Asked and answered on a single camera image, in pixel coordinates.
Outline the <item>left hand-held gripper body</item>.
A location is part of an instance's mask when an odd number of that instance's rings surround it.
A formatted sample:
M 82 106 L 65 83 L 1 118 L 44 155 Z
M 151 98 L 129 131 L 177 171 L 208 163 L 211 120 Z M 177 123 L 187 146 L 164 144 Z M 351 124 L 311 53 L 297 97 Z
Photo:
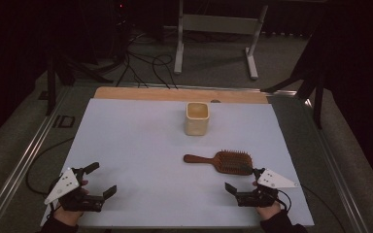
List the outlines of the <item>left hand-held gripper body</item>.
M 84 175 L 91 172 L 92 169 L 68 168 L 56 180 L 44 204 L 53 208 L 53 203 L 57 201 L 65 211 L 99 213 L 105 202 L 104 197 L 88 195 L 82 189 Z

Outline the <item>white metal desk frame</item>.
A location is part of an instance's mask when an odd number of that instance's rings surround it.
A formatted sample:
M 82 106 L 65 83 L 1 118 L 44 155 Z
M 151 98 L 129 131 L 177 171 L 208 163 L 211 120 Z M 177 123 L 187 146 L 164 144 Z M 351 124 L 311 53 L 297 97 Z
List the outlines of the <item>white metal desk frame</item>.
M 231 33 L 253 36 L 251 45 L 245 48 L 245 54 L 250 78 L 252 80 L 257 80 L 258 71 L 255 65 L 254 50 L 261 33 L 268 7 L 268 4 L 263 4 L 257 18 L 202 16 L 185 14 L 184 0 L 179 0 L 177 26 L 178 42 L 175 55 L 174 73 L 179 75 L 183 71 L 185 31 Z

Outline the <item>black tripod stand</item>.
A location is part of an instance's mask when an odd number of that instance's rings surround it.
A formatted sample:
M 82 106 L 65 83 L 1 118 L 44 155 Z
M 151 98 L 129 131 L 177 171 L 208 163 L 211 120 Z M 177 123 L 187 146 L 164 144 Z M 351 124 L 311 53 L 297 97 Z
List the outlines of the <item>black tripod stand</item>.
M 49 116 L 56 105 L 56 80 L 58 76 L 63 78 L 63 82 L 67 85 L 72 85 L 75 81 L 71 68 L 75 68 L 80 72 L 91 77 L 93 80 L 100 83 L 111 83 L 100 75 L 86 68 L 82 63 L 74 60 L 70 56 L 61 52 L 58 49 L 49 50 L 47 52 L 47 116 Z
M 315 93 L 313 119 L 319 129 L 322 129 L 321 112 L 324 88 L 324 70 L 322 62 L 325 59 L 325 50 L 322 46 L 325 45 L 326 41 L 325 30 L 325 22 L 322 20 L 313 32 L 290 76 L 280 83 L 261 90 L 262 92 L 274 93 L 292 83 L 302 81 L 295 96 L 299 99 L 307 100 L 312 93 Z

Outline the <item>person's left hand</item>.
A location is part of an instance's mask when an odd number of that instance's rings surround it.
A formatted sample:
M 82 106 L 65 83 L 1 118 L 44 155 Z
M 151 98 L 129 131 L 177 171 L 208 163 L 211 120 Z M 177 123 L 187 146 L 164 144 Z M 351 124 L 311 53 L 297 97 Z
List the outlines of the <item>person's left hand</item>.
M 62 207 L 59 207 L 54 212 L 53 217 L 66 225 L 76 226 L 83 214 L 83 212 L 66 211 Z

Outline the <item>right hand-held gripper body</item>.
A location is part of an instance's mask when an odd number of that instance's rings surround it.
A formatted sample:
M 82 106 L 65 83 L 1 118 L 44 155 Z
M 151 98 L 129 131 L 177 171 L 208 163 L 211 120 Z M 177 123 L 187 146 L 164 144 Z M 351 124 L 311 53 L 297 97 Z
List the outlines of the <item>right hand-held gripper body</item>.
M 296 182 L 270 169 L 265 169 L 260 178 L 255 178 L 255 181 L 255 190 L 236 193 L 236 200 L 239 207 L 269 207 L 274 202 L 280 202 L 278 193 L 281 188 L 298 187 Z

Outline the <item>black floor bracket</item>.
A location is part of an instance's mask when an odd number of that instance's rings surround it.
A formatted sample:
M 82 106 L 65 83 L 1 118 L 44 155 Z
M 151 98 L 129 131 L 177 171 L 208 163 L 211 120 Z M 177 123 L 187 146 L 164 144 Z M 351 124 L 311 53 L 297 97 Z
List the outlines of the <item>black floor bracket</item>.
M 52 124 L 53 128 L 71 128 L 74 126 L 76 118 L 74 116 L 58 115 Z

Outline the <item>dark equipment rack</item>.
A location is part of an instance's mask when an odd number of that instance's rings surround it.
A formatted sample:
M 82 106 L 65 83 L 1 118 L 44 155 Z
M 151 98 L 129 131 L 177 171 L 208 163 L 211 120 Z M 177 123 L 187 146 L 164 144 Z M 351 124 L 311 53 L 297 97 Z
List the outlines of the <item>dark equipment rack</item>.
M 122 62 L 127 46 L 127 19 L 120 0 L 78 0 L 80 10 L 81 61 L 99 59 Z

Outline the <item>white table mat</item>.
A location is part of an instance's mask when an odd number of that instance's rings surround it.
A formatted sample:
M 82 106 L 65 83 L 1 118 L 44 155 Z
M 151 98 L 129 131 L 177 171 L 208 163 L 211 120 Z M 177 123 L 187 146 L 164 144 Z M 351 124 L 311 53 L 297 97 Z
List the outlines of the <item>white table mat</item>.
M 256 227 L 254 209 L 238 206 L 224 186 L 250 191 L 253 177 L 217 172 L 209 164 L 187 164 L 186 154 L 212 157 L 221 150 L 248 153 L 256 168 L 296 182 L 296 171 L 269 104 L 213 103 L 203 136 L 184 132 L 186 105 L 176 101 L 92 99 L 67 155 L 68 167 L 93 162 L 87 189 L 117 193 L 99 213 L 80 220 L 90 228 Z

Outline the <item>aluminium floor rail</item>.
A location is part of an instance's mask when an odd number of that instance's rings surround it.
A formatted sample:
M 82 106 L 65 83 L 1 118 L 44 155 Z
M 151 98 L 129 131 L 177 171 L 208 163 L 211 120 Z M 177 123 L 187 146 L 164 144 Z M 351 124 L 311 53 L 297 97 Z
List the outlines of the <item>aluminium floor rail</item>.
M 318 135 L 318 141 L 323 150 L 323 160 L 325 161 L 330 177 L 340 196 L 341 202 L 343 204 L 344 210 L 348 215 L 352 228 L 356 233 L 370 233 L 369 228 L 364 221 L 364 218 L 362 217 L 362 214 L 356 203 L 356 199 L 350 191 L 350 188 L 348 187 L 348 184 L 341 173 L 341 170 L 335 160 L 334 154 L 329 146 L 327 139 L 324 136 L 324 133 L 318 128 L 313 120 L 313 106 L 310 100 L 302 100 L 301 103 L 304 112 L 307 115 L 309 124 Z
M 55 112 L 33 92 L 0 128 L 0 219 L 45 141 Z

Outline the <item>cream square cup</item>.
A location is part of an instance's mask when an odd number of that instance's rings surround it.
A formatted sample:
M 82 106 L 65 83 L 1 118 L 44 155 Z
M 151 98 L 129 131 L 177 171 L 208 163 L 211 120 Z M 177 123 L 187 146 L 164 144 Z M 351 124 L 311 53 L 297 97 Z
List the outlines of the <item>cream square cup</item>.
M 185 133 L 188 136 L 203 136 L 209 124 L 210 111 L 207 103 L 188 102 L 186 104 Z

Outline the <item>person's right hand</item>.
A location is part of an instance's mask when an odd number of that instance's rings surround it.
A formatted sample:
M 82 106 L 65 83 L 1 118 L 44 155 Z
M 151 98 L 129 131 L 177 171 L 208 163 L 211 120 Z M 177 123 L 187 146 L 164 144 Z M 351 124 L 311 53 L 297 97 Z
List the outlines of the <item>person's right hand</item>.
M 281 205 L 278 202 L 274 202 L 269 207 L 256 207 L 255 209 L 262 220 L 267 220 L 281 211 Z

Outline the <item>brown wooden hairbrush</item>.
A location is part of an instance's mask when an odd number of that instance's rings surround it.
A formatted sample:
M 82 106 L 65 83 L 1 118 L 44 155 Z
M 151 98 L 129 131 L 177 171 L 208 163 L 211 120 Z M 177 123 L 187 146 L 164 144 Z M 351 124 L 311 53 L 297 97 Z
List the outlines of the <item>brown wooden hairbrush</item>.
M 222 174 L 249 176 L 253 173 L 252 158 L 242 151 L 221 150 L 212 158 L 185 154 L 184 162 L 211 164 Z

